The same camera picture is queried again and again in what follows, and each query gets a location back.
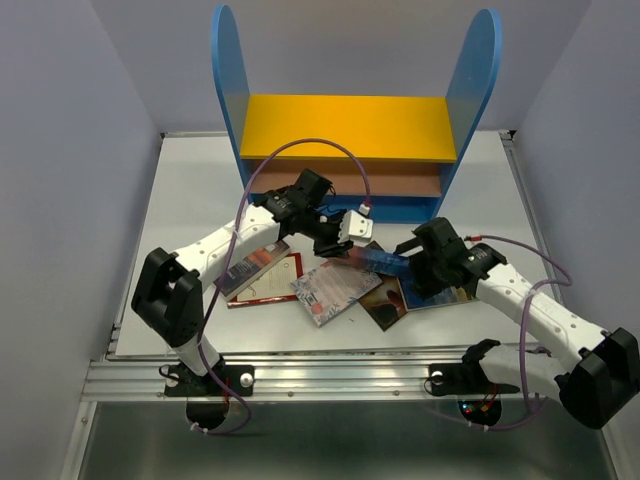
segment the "yellow board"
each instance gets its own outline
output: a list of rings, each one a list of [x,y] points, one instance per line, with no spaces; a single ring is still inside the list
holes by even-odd
[[[444,97],[251,95],[240,156],[265,158],[292,140],[320,137],[363,160],[453,163],[456,150]],[[278,158],[344,158],[303,144]]]

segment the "wall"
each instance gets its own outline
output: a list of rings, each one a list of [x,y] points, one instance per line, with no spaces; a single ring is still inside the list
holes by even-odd
[[[92,0],[161,131],[224,130],[211,75],[218,1]],[[443,96],[475,13],[504,61],[483,128],[518,128],[589,0],[228,0],[257,93]]]
[[[88,1],[0,2],[2,478],[59,475],[158,147]]]
[[[640,336],[640,3],[594,0],[516,136],[551,253],[572,272],[566,303]],[[619,414],[637,445],[637,398]],[[636,471],[640,459],[634,456]]]

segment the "white table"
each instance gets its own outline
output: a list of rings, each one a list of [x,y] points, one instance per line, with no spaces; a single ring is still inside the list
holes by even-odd
[[[241,193],[226,136],[165,139],[122,317],[117,356],[169,353],[163,340],[129,306],[142,262],[158,246],[175,250],[230,221]],[[461,236],[492,233],[535,244],[497,132],[474,135],[440,215],[449,218]],[[415,225],[377,224],[374,239],[392,250],[411,238],[412,228]],[[293,251],[302,253],[305,272],[323,261],[313,256],[310,240],[300,235],[286,240]],[[546,275],[541,260],[533,254],[507,244],[496,247],[529,280]],[[518,328],[480,302],[412,312],[382,332],[359,304],[317,328],[298,302],[228,310],[219,301],[206,334],[222,353],[335,352],[461,346],[484,338],[515,343]]]

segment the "metal frame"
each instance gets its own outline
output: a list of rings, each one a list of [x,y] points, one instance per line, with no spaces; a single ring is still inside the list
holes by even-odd
[[[536,243],[538,248],[547,253],[544,238],[531,209],[530,197],[518,169],[511,135],[506,132],[500,134]],[[188,138],[219,135],[224,133],[188,132],[166,136]],[[547,271],[550,276],[554,275],[551,268]],[[562,303],[559,289],[555,288],[553,293]],[[98,402],[184,402],[183,398],[164,396],[164,380],[157,374],[161,365],[177,361],[175,355],[149,357],[146,360],[131,360],[115,355],[120,321],[121,315],[114,324],[104,360],[92,362],[89,367],[61,479],[75,479],[80,474]],[[230,364],[251,363],[255,366],[254,395],[247,398],[250,402],[435,401],[437,399],[427,394],[423,388],[423,382],[429,374],[429,365],[434,362],[459,361],[466,348],[467,346],[408,351],[227,355],[225,360]],[[615,419],[602,431],[618,477],[635,478]]]

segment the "gray floor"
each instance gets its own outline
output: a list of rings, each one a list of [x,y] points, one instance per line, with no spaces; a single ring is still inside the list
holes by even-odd
[[[455,403],[437,403],[454,413]],[[505,420],[521,403],[505,407]],[[242,434],[209,438],[189,431],[179,402],[100,405],[80,478],[615,478],[600,432],[557,405],[507,433],[471,430],[408,402],[256,405],[254,413]]]

